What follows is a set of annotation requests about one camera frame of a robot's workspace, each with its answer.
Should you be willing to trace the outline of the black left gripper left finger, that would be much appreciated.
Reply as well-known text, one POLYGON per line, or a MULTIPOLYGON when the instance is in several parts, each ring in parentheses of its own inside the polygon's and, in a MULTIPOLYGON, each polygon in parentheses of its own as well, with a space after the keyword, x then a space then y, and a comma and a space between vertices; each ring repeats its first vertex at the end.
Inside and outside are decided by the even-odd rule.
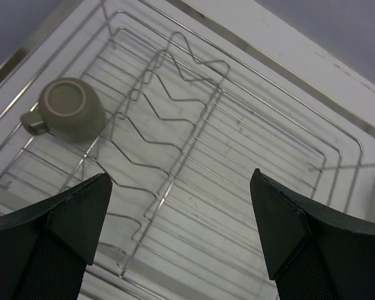
POLYGON ((77 299, 112 188, 101 173, 0 216, 0 299, 77 299))

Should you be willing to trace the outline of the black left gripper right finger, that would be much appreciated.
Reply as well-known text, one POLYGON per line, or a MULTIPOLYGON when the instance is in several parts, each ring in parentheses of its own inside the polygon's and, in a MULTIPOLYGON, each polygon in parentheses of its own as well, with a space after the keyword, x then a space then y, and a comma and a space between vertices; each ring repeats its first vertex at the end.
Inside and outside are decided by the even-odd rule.
POLYGON ((375 223, 309 199, 259 169, 250 192, 280 299, 375 299, 375 223))

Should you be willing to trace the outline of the olive ceramic mug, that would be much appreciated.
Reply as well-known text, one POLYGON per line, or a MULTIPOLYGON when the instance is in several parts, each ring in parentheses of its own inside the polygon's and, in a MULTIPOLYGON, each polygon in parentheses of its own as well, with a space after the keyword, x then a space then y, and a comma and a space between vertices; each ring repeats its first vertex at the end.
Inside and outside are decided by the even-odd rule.
POLYGON ((62 77, 40 92, 37 107, 20 117, 33 136, 52 133, 67 143, 85 143, 106 126, 106 110, 94 88, 83 80, 62 77))

